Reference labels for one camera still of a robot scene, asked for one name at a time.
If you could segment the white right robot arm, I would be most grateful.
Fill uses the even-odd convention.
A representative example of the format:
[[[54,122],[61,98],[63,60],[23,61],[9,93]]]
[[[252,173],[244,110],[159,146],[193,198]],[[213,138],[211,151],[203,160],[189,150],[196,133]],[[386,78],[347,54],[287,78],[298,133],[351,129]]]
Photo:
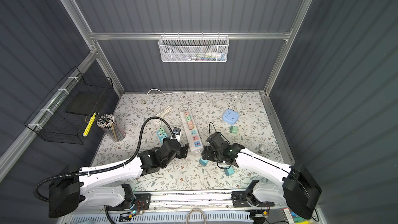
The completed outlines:
[[[252,180],[245,190],[250,205],[285,204],[301,218],[312,219],[322,189],[305,166],[298,162],[291,166],[266,159],[243,145],[230,144],[220,132],[211,134],[206,142],[203,159],[215,162],[221,169],[236,167],[252,171],[273,183],[268,186]]]

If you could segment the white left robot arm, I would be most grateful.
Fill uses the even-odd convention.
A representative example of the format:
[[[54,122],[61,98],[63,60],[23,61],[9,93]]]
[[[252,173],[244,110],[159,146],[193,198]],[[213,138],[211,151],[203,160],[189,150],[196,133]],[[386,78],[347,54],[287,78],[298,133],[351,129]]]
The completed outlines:
[[[171,136],[163,138],[160,147],[140,151],[145,126],[156,119],[165,124]],[[129,159],[99,167],[65,167],[60,174],[40,181],[34,187],[33,194],[38,200],[48,203],[50,218],[101,205],[115,210],[134,208],[137,200],[130,185],[109,187],[109,184],[156,173],[175,158],[186,158],[189,145],[182,145],[180,137],[180,128],[171,128],[161,117],[150,117],[144,121],[137,149]]]

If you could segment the dusty pink plug adapter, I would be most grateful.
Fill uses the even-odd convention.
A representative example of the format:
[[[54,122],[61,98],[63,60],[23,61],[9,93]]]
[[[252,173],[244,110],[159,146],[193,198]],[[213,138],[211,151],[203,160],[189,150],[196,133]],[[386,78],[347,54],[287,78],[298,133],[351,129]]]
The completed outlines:
[[[194,123],[193,123],[192,120],[188,121],[187,124],[188,124],[189,130],[193,130],[194,129]]]

